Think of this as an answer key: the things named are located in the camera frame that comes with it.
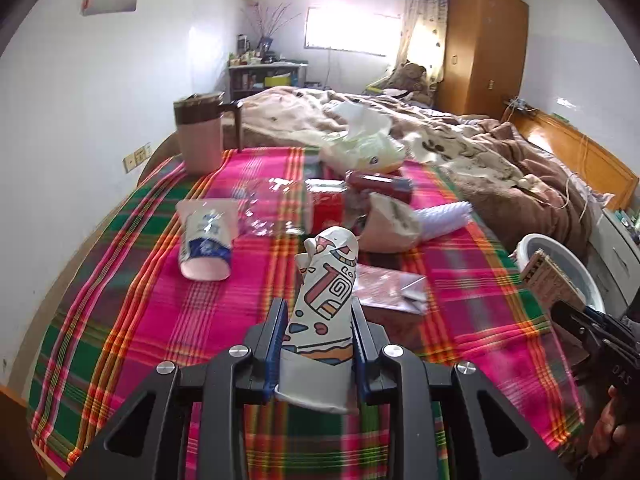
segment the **wooden headboard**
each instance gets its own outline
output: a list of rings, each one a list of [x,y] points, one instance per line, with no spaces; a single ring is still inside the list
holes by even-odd
[[[638,176],[585,134],[544,112],[530,117],[514,111],[511,122],[532,144],[553,153],[594,190],[613,193],[608,209],[625,209],[638,185]]]

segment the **curtain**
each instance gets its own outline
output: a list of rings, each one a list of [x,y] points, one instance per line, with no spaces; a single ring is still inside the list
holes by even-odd
[[[449,0],[404,0],[400,45],[394,72],[407,62],[425,67],[423,84],[432,98],[444,76],[444,41]],[[384,87],[391,76],[371,84]]]

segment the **wooden wardrobe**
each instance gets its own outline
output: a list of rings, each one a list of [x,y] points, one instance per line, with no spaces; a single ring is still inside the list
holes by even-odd
[[[436,108],[500,119],[520,92],[529,6],[522,0],[449,0],[444,79]]]

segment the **plaid bedspread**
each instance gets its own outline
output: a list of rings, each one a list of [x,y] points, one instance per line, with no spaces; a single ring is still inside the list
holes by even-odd
[[[408,162],[402,173],[414,181],[414,208],[458,199],[451,184],[425,166]],[[241,342],[264,319],[272,298],[293,306],[293,257],[304,250],[302,239],[240,237],[228,280],[191,282],[177,263],[178,200],[241,196],[257,177],[321,176],[318,152],[304,148],[225,152],[221,169],[202,178],[186,176],[180,158],[172,158],[152,174],[91,250],[47,330],[29,399],[34,444],[68,470],[158,362],[204,362]],[[286,206],[297,207],[295,201]],[[407,253],[361,253],[359,261],[427,277],[428,313],[417,335],[402,344],[432,362],[475,362],[551,448],[579,430],[576,391],[548,322],[479,219]],[[188,476],[198,420],[196,406]],[[272,402],[246,409],[245,433],[254,480],[358,480],[386,473],[385,406],[338,416]],[[440,457],[446,459],[446,447]]]

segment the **screw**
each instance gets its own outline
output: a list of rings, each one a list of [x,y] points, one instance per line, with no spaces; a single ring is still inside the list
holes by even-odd
[[[244,357],[249,353],[249,349],[244,345],[233,345],[229,349],[229,355],[231,357]]]
[[[473,364],[470,361],[460,361],[457,365],[456,365],[456,369],[461,373],[461,374],[465,374],[465,375],[471,375],[472,373],[474,373],[476,371],[476,365]]]
[[[175,364],[173,364],[171,361],[162,361],[156,367],[156,372],[158,372],[160,375],[170,374],[174,370],[175,370]]]
[[[402,347],[398,345],[386,345],[382,351],[389,357],[400,357],[404,353]]]

